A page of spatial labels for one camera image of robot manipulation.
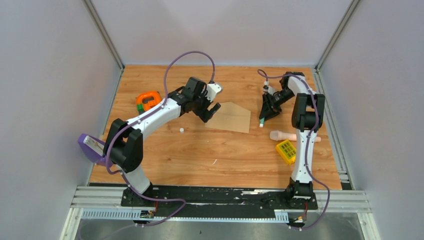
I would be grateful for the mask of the orange curved toy track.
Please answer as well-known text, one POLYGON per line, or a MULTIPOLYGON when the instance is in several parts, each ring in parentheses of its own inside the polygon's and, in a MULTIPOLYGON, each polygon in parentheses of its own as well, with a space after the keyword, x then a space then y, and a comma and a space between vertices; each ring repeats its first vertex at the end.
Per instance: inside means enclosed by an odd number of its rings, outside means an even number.
POLYGON ((135 100, 135 104, 143 105, 144 111, 148 111, 158 105, 162 101, 160 94, 157 91, 147 91, 141 93, 135 100))

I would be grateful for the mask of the purple box with card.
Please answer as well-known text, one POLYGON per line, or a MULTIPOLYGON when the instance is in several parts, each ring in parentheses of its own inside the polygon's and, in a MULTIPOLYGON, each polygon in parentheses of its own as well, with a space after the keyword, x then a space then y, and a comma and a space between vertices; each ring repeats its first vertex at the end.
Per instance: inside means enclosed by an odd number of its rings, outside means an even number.
POLYGON ((105 143, 102 140, 83 133, 79 136, 77 142, 85 156, 92 163, 103 167, 107 166, 106 159, 104 157, 105 143))

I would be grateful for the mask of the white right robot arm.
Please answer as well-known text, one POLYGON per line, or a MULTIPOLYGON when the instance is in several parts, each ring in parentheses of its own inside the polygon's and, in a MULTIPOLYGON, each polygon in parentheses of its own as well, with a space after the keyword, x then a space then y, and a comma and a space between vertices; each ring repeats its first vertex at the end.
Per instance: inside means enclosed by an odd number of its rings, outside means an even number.
POLYGON ((296 130, 296 156, 292 175, 285 190, 286 204, 298 209, 310 200, 313 193, 311 164, 317 132, 323 125, 326 98, 316 93, 306 82, 301 72, 286 72, 278 76, 281 90, 272 91, 271 79, 264 70, 258 74, 265 78, 262 107, 259 114, 261 123, 278 116, 282 112, 282 104, 291 98, 295 99, 291 116, 291 125, 296 130))

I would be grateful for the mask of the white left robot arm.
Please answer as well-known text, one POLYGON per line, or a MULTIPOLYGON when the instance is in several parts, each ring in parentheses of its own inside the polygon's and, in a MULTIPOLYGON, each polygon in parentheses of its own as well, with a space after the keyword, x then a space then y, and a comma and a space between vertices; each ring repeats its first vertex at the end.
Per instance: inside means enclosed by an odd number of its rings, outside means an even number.
POLYGON ((186 85, 168 93, 152 109, 128 120, 117 118, 112 122, 103 147, 105 165, 118 167, 140 206, 149 206, 153 201, 153 193, 148 189, 151 181, 141 165, 144 141, 160 127, 189 112, 207 123, 221 107, 219 103, 211 104, 222 91, 223 87, 216 82, 190 77, 186 85))

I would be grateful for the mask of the pink toy microphone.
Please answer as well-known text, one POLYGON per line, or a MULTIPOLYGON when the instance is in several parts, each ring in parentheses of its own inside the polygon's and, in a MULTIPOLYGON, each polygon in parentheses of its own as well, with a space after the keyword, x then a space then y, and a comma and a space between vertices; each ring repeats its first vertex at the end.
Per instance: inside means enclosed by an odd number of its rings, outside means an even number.
POLYGON ((297 141, 297 135, 295 133, 282 132, 279 130, 273 130, 269 133, 269 138, 273 141, 297 141))

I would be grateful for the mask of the tan paper envelope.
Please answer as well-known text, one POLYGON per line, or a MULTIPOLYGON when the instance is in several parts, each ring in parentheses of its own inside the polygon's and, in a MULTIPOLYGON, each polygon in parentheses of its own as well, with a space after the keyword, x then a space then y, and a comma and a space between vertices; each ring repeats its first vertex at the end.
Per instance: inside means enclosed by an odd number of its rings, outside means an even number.
POLYGON ((213 117, 205 124, 206 128, 238 133, 250 132, 251 111, 233 102, 223 102, 213 117))

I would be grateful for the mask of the green building block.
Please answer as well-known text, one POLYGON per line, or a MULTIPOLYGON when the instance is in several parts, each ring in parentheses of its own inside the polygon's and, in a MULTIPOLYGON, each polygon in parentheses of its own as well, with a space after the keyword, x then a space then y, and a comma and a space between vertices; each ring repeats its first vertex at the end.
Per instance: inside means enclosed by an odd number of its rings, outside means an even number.
POLYGON ((145 112, 142 104, 138 104, 136 107, 137 107, 137 111, 138 111, 139 114, 142 114, 142 113, 145 112))

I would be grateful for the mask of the white green glue stick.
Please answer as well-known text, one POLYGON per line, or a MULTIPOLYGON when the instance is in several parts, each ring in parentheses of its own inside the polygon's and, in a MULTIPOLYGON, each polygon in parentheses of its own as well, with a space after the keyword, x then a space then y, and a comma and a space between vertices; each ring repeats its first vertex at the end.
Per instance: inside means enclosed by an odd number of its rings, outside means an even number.
POLYGON ((265 119, 264 119, 264 118, 261 118, 261 119, 259 120, 259 127, 260 127, 260 128, 263 128, 263 127, 264 127, 264 124, 265 124, 265 119))

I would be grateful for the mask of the yellow building block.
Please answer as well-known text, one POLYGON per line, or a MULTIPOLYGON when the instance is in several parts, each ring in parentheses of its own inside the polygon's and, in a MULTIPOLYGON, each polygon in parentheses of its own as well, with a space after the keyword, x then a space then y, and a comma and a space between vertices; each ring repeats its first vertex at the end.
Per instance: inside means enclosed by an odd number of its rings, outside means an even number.
POLYGON ((278 143, 275 149, 287 165, 295 163, 297 150, 290 140, 286 139, 278 143))

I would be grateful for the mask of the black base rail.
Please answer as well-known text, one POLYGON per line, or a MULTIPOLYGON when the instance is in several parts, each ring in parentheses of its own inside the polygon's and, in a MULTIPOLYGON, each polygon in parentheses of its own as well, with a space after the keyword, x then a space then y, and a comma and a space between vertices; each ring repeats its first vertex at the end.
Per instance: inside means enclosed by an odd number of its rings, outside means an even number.
POLYGON ((276 210, 303 213, 317 210, 316 197, 288 197, 283 189, 152 185, 143 196, 129 187, 123 191, 122 207, 152 208, 157 217, 270 219, 276 210))

